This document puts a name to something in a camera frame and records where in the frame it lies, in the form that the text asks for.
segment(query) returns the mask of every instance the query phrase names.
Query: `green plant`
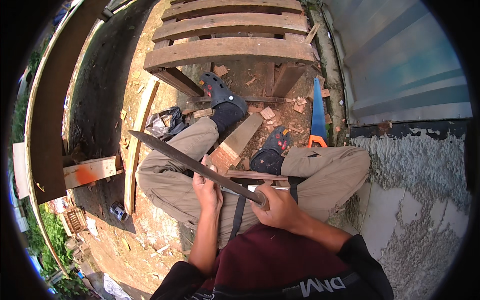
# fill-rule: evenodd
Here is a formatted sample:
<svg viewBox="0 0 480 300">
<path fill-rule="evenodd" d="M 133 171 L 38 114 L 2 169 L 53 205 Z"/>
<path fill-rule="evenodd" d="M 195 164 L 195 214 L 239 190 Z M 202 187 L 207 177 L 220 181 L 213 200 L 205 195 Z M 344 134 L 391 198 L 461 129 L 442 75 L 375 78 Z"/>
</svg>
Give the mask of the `green plant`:
<svg viewBox="0 0 480 300">
<path fill-rule="evenodd" d="M 40 210 L 40 215 L 42 216 L 48 237 L 50 237 L 50 241 L 52 242 L 53 249 L 60 258 L 62 265 L 70 265 L 73 261 L 72 251 L 65 248 L 65 242 L 68 237 L 63 229 L 63 225 L 55 214 L 48 211 L 48 208 L 45 204 L 39 205 L 38 208 Z M 24 199 L 24 210 L 28 225 L 30 227 L 30 230 L 25 232 L 28 239 L 28 251 L 31 255 L 41 257 L 43 271 L 40 275 L 48 280 L 48 278 L 50 278 L 60 268 L 58 267 L 57 262 L 53 258 L 53 255 L 50 253 L 50 250 L 43 240 L 40 227 L 36 222 L 35 215 L 28 198 Z M 88 291 L 88 289 L 84 286 L 83 281 L 74 272 L 69 271 L 69 276 L 70 279 L 63 277 L 57 283 L 52 284 L 52 287 L 59 293 L 60 299 L 72 299 L 74 295 L 80 294 L 77 290 L 83 292 Z"/>
</svg>

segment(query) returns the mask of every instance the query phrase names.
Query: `machete handle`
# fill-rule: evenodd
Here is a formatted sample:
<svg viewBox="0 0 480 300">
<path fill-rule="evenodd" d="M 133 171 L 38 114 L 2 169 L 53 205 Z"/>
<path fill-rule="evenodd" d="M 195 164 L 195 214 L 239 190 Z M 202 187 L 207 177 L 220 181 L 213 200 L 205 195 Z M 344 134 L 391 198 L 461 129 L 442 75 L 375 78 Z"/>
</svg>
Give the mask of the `machete handle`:
<svg viewBox="0 0 480 300">
<path fill-rule="evenodd" d="M 261 208 L 264 211 L 269 211 L 270 210 L 270 203 L 268 202 L 267 196 L 265 196 L 264 193 L 261 191 L 255 190 L 254 193 L 258 196 L 260 201 L 262 202 L 261 204 L 255 203 L 259 208 Z"/>
</svg>

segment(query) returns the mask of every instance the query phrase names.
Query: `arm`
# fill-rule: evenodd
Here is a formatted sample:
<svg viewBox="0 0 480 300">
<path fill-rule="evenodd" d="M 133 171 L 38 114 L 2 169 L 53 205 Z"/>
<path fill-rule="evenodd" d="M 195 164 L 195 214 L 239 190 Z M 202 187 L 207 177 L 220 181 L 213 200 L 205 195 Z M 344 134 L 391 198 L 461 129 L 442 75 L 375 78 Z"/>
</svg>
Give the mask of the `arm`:
<svg viewBox="0 0 480 300">
<path fill-rule="evenodd" d="M 202 160 L 204 165 L 206 165 L 205 159 L 206 155 Z M 217 184 L 197 173 L 193 175 L 192 185 L 200 202 L 200 219 L 188 263 L 196 266 L 200 272 L 209 277 L 216 258 L 218 222 L 223 195 Z"/>
<path fill-rule="evenodd" d="M 264 193 L 270 202 L 269 211 L 264 211 L 252 203 L 252 210 L 262 224 L 305 236 L 335 254 L 352 237 L 351 234 L 301 211 L 289 191 L 276 190 L 267 184 L 262 184 L 257 189 Z"/>
</svg>

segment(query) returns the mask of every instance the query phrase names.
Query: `concrete wall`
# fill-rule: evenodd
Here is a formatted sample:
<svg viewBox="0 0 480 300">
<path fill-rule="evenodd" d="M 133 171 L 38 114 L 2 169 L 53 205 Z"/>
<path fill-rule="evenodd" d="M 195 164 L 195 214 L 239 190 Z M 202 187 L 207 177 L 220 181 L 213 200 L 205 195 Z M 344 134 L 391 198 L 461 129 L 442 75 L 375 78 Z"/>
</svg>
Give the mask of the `concrete wall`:
<svg viewBox="0 0 480 300">
<path fill-rule="evenodd" d="M 358 193 L 360 203 L 368 205 L 357 229 L 383 266 L 395 299 L 433 294 L 468 223 L 464 136 L 436 140 L 427 129 L 418 131 L 420 136 L 401 139 L 351 139 L 372 159 L 371 183 Z"/>
</svg>

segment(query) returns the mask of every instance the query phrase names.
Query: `orange saw handle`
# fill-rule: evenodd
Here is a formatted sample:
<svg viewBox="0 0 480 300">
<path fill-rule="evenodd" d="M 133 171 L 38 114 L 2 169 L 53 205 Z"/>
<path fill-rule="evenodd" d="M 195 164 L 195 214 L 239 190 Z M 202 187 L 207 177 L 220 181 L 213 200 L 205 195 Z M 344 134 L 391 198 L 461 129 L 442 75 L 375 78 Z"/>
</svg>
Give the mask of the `orange saw handle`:
<svg viewBox="0 0 480 300">
<path fill-rule="evenodd" d="M 312 147 L 312 143 L 317 142 L 319 143 L 322 147 L 328 147 L 327 144 L 325 143 L 323 137 L 318 136 L 318 135 L 310 135 L 310 138 L 308 139 L 308 147 Z"/>
</svg>

